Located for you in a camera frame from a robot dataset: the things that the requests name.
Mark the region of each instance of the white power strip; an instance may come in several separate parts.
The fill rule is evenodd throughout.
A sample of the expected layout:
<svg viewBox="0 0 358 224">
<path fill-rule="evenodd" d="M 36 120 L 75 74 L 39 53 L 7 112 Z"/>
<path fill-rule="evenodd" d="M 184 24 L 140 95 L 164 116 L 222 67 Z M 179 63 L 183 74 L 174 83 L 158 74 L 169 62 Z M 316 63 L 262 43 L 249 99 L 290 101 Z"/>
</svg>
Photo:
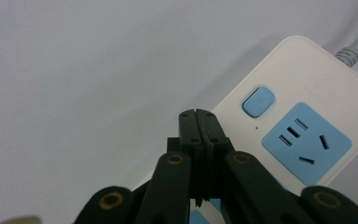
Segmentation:
<svg viewBox="0 0 358 224">
<path fill-rule="evenodd" d="M 358 74 L 302 36 L 284 39 L 213 112 L 235 149 L 295 194 L 327 185 L 358 153 Z M 190 223 L 224 223 L 218 204 L 192 207 Z"/>
</svg>

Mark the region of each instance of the power cord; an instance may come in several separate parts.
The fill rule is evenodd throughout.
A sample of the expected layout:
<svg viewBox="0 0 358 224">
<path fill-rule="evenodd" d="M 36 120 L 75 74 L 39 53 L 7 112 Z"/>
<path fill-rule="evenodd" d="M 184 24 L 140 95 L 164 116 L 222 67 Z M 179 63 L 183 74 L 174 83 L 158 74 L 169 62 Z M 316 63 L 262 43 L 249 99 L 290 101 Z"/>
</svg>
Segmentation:
<svg viewBox="0 0 358 224">
<path fill-rule="evenodd" d="M 358 38 L 349 47 L 341 49 L 335 56 L 348 67 L 354 66 L 358 61 Z"/>
</svg>

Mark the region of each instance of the outlet slot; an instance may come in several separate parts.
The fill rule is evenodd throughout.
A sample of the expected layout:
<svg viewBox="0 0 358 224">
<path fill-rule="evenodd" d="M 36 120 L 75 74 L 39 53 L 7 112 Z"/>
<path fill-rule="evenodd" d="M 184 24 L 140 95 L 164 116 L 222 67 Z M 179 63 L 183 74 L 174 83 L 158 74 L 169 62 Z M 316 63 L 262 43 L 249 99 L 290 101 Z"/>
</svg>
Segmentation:
<svg viewBox="0 0 358 224">
<path fill-rule="evenodd" d="M 293 130 L 291 127 L 287 128 L 287 131 L 289 131 L 290 134 L 292 134 L 295 138 L 299 138 L 300 135 L 298 133 L 296 133 L 295 130 Z"/>
<path fill-rule="evenodd" d="M 324 138 L 324 135 L 320 135 L 320 136 L 319 136 L 319 139 L 321 139 L 322 145 L 324 146 L 324 150 L 329 149 L 329 147 L 328 147 L 328 145 L 327 145 L 327 141 L 326 141 L 326 139 Z"/>
<path fill-rule="evenodd" d="M 298 126 L 300 126 L 304 130 L 308 129 L 308 126 L 303 121 L 301 121 L 300 119 L 296 119 L 295 123 L 298 124 Z"/>
<path fill-rule="evenodd" d="M 308 163 L 308 164 L 311 164 L 311 165 L 313 165 L 313 164 L 315 163 L 314 160 L 307 159 L 307 158 L 304 158 L 304 157 L 299 157 L 298 159 L 299 159 L 300 161 L 303 161 L 303 162 Z"/>
<path fill-rule="evenodd" d="M 283 135 L 279 136 L 279 139 L 281 139 L 289 147 L 292 145 L 292 143 L 287 140 L 287 138 L 285 138 Z"/>
</svg>

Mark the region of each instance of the brass screw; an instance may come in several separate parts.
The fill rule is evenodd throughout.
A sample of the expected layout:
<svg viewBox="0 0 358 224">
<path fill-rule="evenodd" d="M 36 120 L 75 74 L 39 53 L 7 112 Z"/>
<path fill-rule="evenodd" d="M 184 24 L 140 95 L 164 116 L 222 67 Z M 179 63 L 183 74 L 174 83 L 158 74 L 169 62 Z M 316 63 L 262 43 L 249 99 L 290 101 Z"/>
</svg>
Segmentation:
<svg viewBox="0 0 358 224">
<path fill-rule="evenodd" d="M 100 207 L 104 210 L 110 210 L 120 206 L 124 201 L 121 193 L 113 191 L 105 194 L 100 200 Z"/>
<path fill-rule="evenodd" d="M 316 192 L 313 199 L 324 207 L 331 209 L 338 209 L 341 206 L 341 201 L 335 195 L 325 191 Z"/>
<path fill-rule="evenodd" d="M 180 155 L 171 155 L 168 157 L 168 163 L 172 165 L 177 165 L 183 162 L 183 157 Z"/>
<path fill-rule="evenodd" d="M 237 154 L 234 156 L 234 161 L 236 161 L 237 163 L 240 164 L 246 164 L 250 161 L 251 159 L 243 154 Z"/>
</svg>

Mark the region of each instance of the electrical outlet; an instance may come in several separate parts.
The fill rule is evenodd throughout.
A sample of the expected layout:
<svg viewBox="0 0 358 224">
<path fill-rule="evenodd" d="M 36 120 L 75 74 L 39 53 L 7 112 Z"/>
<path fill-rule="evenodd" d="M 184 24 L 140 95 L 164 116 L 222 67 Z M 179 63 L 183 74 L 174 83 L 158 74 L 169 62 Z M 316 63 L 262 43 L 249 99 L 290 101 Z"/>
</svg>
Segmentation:
<svg viewBox="0 0 358 224">
<path fill-rule="evenodd" d="M 298 103 L 263 138 L 262 145 L 311 186 L 351 148 L 351 140 L 307 104 Z"/>
</svg>

